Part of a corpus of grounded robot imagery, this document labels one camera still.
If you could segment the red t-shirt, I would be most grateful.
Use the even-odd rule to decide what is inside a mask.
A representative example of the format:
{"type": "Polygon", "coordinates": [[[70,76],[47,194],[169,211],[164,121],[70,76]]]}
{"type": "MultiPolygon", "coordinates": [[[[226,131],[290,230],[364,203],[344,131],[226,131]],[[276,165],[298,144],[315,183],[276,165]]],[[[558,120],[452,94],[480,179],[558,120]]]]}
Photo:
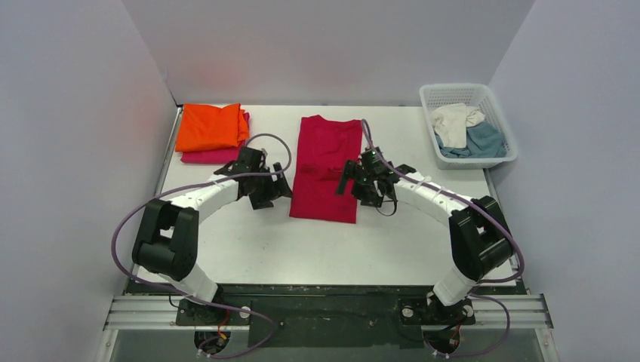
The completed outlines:
{"type": "Polygon", "coordinates": [[[336,190],[347,161],[362,150],[362,123],[330,121],[320,115],[301,118],[289,216],[356,223],[357,201],[336,190]]]}

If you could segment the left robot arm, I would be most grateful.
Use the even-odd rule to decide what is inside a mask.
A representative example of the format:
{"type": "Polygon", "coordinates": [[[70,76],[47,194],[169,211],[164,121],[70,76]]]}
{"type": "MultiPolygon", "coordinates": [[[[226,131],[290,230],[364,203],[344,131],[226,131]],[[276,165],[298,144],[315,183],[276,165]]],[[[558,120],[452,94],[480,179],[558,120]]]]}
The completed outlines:
{"type": "Polygon", "coordinates": [[[225,314],[218,284],[198,265],[200,225],[221,208],[248,198],[255,210],[293,195],[285,167],[266,163],[266,152],[244,146],[237,159],[215,170],[207,181],[183,187],[180,195],[156,198],[144,209],[132,250],[133,262],[159,275],[194,302],[196,315],[216,324],[225,314]]]}

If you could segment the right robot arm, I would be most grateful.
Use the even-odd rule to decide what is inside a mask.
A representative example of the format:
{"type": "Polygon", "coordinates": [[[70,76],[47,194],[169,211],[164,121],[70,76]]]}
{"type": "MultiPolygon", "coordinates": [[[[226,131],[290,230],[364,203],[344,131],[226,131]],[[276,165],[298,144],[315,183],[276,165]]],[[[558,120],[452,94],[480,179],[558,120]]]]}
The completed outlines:
{"type": "Polygon", "coordinates": [[[448,227],[453,265],[427,296],[426,311],[438,323],[457,313],[457,303],[515,252],[498,203],[490,196],[471,198],[449,191],[414,168],[381,161],[379,149],[366,149],[348,160],[336,193],[352,183],[351,194],[362,205],[405,203],[448,227]]]}

